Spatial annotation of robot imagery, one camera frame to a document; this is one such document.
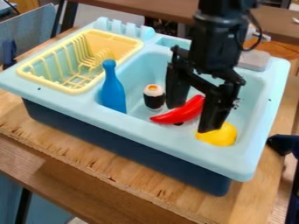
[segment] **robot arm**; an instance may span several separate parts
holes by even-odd
[[[173,55],[166,74],[166,103],[169,109],[184,105],[191,86],[204,93],[199,133],[221,128],[238,100],[240,88],[246,84],[233,67],[238,64],[241,51],[245,50],[242,46],[248,20],[258,24],[249,12],[258,5],[257,0],[200,0],[198,12],[194,15],[190,51],[177,45],[171,48]],[[200,77],[201,74],[220,78],[223,84],[215,86]]]

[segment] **yellow dish rack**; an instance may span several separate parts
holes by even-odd
[[[102,62],[119,66],[143,47],[138,39],[88,29],[30,59],[17,74],[70,95],[89,90],[104,76]]]

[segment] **toy bottle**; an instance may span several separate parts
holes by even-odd
[[[103,106],[126,114],[126,94],[122,84],[116,78],[115,66],[116,63],[113,59],[103,62],[106,78],[100,91],[100,99]]]

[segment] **cable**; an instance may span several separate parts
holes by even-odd
[[[256,29],[258,30],[258,33],[260,34],[258,37],[258,40],[255,42],[254,45],[250,46],[249,48],[245,49],[243,47],[243,45],[240,43],[240,39],[237,33],[235,33],[234,35],[234,39],[236,40],[239,48],[243,51],[243,52],[250,52],[252,51],[255,47],[257,47],[261,41],[262,41],[262,29],[261,29],[261,25],[259,23],[259,21],[257,21],[257,19],[254,17],[254,15],[249,11],[248,12],[248,18],[250,20],[250,22],[252,22],[252,24],[256,27]]]
[[[9,3],[7,0],[4,0],[5,3],[7,3],[18,15],[21,13],[17,10],[15,6],[13,6],[11,3]]]

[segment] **red chili pepper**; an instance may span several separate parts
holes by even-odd
[[[172,111],[163,114],[152,116],[150,120],[154,123],[184,123],[190,121],[196,116],[199,116],[205,97],[197,94],[193,96],[183,107],[175,108]]]

